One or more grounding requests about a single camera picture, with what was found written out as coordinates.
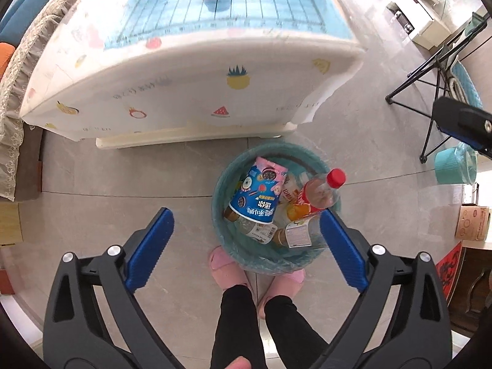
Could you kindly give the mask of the operator hand fingertip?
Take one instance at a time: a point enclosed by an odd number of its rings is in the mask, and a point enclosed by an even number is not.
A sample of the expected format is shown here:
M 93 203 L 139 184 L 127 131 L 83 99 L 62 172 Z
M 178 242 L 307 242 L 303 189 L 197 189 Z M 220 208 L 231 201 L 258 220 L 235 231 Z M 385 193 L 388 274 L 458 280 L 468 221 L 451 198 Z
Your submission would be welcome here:
M 251 362 L 243 357 L 239 356 L 235 360 L 233 360 L 230 364 L 227 365 L 225 369 L 251 369 Z

